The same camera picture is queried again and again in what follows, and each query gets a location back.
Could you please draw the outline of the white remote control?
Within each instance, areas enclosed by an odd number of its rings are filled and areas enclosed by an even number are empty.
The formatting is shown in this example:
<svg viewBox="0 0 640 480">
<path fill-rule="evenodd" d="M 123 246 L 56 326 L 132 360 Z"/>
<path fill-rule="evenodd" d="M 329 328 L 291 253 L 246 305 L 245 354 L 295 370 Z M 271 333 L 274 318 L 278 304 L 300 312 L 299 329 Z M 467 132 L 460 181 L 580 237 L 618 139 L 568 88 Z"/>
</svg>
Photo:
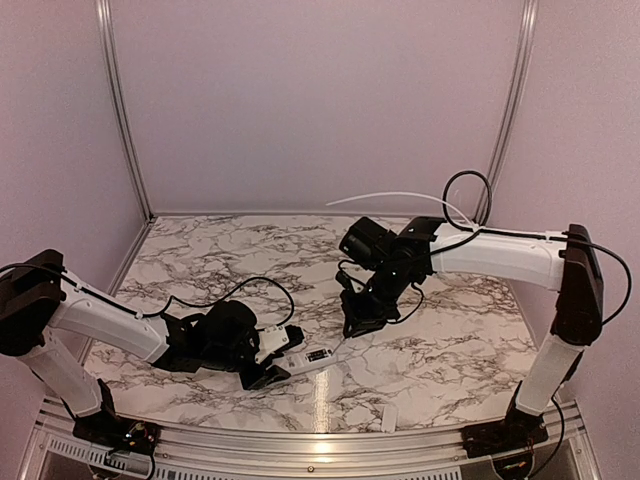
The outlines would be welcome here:
<svg viewBox="0 0 640 480">
<path fill-rule="evenodd" d="M 291 376 L 303 375 L 322 370 L 337 363 L 337 356 L 331 349 L 293 353 L 276 359 L 274 363 Z"/>
</svg>

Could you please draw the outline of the white battery cover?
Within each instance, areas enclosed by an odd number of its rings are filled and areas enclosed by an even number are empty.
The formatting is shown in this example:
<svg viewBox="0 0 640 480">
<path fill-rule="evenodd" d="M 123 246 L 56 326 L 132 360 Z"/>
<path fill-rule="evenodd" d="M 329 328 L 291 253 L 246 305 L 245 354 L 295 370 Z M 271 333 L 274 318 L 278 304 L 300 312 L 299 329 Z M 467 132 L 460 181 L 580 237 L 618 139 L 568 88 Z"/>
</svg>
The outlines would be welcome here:
<svg viewBox="0 0 640 480">
<path fill-rule="evenodd" d="M 381 431 L 383 433 L 394 433 L 397 427 L 398 409 L 396 406 L 387 404 L 382 412 Z"/>
</svg>

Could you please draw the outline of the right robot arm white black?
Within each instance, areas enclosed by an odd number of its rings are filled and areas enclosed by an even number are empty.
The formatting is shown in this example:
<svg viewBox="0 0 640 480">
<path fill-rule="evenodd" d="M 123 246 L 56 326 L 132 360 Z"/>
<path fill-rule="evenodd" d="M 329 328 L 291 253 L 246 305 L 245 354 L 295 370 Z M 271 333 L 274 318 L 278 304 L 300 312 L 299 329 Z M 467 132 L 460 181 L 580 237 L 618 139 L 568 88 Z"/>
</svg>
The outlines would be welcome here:
<svg viewBox="0 0 640 480">
<path fill-rule="evenodd" d="M 557 389 L 584 350 L 603 330 L 603 281 L 587 243 L 588 232 L 573 225 L 559 236 L 518 232 L 462 231 L 443 218 L 416 217 L 395 233 L 368 217 L 357 220 L 340 250 L 372 271 L 360 291 L 348 276 L 342 284 L 343 336 L 355 338 L 400 320 L 398 300 L 411 285 L 440 273 L 468 273 L 524 282 L 557 293 L 555 317 L 532 367 L 517 387 L 495 430 L 506 448 L 534 431 Z"/>
</svg>

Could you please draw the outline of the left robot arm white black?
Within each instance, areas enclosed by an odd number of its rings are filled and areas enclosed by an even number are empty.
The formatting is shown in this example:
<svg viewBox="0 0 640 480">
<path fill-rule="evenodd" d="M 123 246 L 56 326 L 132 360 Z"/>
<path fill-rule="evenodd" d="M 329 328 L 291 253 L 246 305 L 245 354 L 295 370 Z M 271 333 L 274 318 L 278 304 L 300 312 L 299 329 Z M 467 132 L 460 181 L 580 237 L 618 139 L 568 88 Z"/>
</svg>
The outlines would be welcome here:
<svg viewBox="0 0 640 480">
<path fill-rule="evenodd" d="M 246 390 L 288 378 L 274 359 L 304 340 L 284 322 L 260 329 L 245 304 L 223 298 L 177 318 L 167 309 L 143 313 L 92 289 L 45 250 L 1 269 L 1 352 L 25 364 L 106 445 L 125 438 L 108 389 L 89 374 L 56 335 L 67 330 L 133 354 L 156 369 L 237 373 Z"/>
</svg>

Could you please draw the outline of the white zip tie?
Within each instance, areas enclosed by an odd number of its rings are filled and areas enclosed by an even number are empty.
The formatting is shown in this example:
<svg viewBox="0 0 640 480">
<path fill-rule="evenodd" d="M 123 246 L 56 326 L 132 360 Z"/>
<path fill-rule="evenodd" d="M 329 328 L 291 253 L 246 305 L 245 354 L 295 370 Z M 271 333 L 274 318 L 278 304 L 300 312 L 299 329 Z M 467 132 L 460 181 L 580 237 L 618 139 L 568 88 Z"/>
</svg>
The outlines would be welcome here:
<svg viewBox="0 0 640 480">
<path fill-rule="evenodd" d="M 365 194 L 358 194 L 353 196 L 348 196 L 336 200 L 330 200 L 325 203 L 327 207 L 334 207 L 339 205 L 346 205 L 357 202 L 364 202 L 368 200 L 375 201 L 387 201 L 389 199 L 393 199 L 397 202 L 404 201 L 407 202 L 422 202 L 422 203 L 432 203 L 437 204 L 443 208 L 443 216 L 445 218 L 450 217 L 449 223 L 453 224 L 453 216 L 457 215 L 457 218 L 460 222 L 460 227 L 465 227 L 470 229 L 471 231 L 479 231 L 481 225 L 474 220 L 471 220 L 470 217 L 465 214 L 459 207 L 454 206 L 451 202 L 446 201 L 442 197 L 437 197 L 435 195 L 418 193 L 418 192 L 410 192 L 410 191 L 381 191 L 381 192 L 372 192 Z"/>
</svg>

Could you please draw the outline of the aluminium front rail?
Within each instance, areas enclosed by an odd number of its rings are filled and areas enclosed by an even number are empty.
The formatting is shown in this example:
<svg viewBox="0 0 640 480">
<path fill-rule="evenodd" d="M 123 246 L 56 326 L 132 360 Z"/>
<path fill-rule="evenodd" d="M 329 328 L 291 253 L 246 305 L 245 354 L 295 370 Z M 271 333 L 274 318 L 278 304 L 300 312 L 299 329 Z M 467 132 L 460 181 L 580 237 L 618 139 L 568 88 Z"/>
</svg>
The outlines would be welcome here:
<svg viewBox="0 0 640 480">
<path fill-rule="evenodd" d="M 562 446 L 533 479 L 602 479 L 577 404 L 563 410 Z M 492 457 L 468 457 L 461 427 L 313 434 L 161 425 L 154 479 L 498 479 Z M 72 429 L 61 402 L 45 397 L 19 478 L 44 478 L 54 454 L 78 461 L 80 475 L 87 464 L 103 466 L 107 448 Z"/>
</svg>

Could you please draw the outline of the aluminium frame post left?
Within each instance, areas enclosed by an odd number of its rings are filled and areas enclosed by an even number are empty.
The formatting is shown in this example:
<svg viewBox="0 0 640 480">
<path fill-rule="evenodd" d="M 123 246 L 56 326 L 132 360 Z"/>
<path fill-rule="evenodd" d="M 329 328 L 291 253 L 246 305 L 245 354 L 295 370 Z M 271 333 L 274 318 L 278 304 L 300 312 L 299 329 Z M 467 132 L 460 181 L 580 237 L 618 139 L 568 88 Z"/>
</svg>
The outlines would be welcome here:
<svg viewBox="0 0 640 480">
<path fill-rule="evenodd" d="M 106 76 L 114 108 L 119 137 L 123 147 L 125 162 L 131 177 L 133 191 L 144 220 L 154 220 L 149 196 L 144 185 L 142 170 L 139 164 L 134 138 L 126 108 L 126 101 L 117 58 L 115 32 L 113 28 L 111 2 L 97 0 L 96 13 L 101 37 L 101 45 L 106 67 Z"/>
</svg>

